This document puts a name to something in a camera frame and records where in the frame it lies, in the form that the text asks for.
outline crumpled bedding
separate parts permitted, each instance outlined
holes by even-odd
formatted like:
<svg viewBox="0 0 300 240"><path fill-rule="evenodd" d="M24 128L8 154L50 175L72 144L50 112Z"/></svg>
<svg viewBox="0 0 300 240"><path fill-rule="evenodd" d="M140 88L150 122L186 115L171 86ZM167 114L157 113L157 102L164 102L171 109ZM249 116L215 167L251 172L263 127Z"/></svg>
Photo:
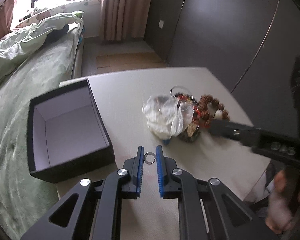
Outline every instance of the crumpled bedding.
<svg viewBox="0 0 300 240"><path fill-rule="evenodd" d="M66 35L44 43L65 24ZM0 41L0 224L11 239L20 239L58 201L55 185L29 175L29 100L71 78L82 28L77 16L62 13Z"/></svg>

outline white table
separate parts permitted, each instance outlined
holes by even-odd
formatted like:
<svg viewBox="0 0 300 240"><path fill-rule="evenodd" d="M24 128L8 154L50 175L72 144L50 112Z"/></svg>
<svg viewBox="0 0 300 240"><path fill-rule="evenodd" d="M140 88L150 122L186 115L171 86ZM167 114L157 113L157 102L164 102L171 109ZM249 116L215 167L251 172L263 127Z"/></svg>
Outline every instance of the white table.
<svg viewBox="0 0 300 240"><path fill-rule="evenodd" d="M202 94L213 95L225 105L233 122L252 125L229 91L203 67L108 73L65 81L60 86L86 78L112 141L117 166L103 167L58 183L60 195L82 178L103 179L122 168L126 159L136 156L138 145L142 145L145 152L155 152L162 141L149 131L142 106L151 95L169 94L175 85L185 86L197 99ZM240 199L249 193L270 160L251 153L237 142L213 138L206 131L202 131L194 143L172 138L170 144L162 148L164 155L175 159L179 168L197 179L219 178ZM123 200L121 239L179 239L178 202L160 198L155 163L144 164L140 198Z"/></svg>

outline brown curtain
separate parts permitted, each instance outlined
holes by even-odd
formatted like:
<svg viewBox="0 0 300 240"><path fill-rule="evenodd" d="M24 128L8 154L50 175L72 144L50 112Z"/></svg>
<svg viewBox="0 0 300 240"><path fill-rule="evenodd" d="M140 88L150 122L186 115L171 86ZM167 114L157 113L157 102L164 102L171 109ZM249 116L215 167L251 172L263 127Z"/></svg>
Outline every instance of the brown curtain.
<svg viewBox="0 0 300 240"><path fill-rule="evenodd" d="M101 0L100 38L120 41L143 37L150 0Z"/></svg>
<svg viewBox="0 0 300 240"><path fill-rule="evenodd" d="M13 7L17 0L6 0L0 9L0 39L11 32Z"/></svg>

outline floor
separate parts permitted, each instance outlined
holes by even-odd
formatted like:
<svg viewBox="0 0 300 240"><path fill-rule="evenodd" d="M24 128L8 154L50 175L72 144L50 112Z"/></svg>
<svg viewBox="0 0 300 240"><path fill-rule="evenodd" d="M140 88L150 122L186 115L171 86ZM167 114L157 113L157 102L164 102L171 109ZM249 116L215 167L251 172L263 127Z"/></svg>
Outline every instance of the floor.
<svg viewBox="0 0 300 240"><path fill-rule="evenodd" d="M84 40L82 77L132 69L167 67L144 41L100 45Z"/></svg>

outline open box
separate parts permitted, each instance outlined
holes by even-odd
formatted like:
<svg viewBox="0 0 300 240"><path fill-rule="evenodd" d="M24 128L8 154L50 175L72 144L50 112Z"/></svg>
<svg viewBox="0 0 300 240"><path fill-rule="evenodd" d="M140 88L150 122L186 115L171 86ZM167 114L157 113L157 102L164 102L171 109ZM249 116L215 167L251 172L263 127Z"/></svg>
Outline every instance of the open box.
<svg viewBox="0 0 300 240"><path fill-rule="evenodd" d="M31 99L27 157L30 174L51 183L115 162L88 80Z"/></svg>

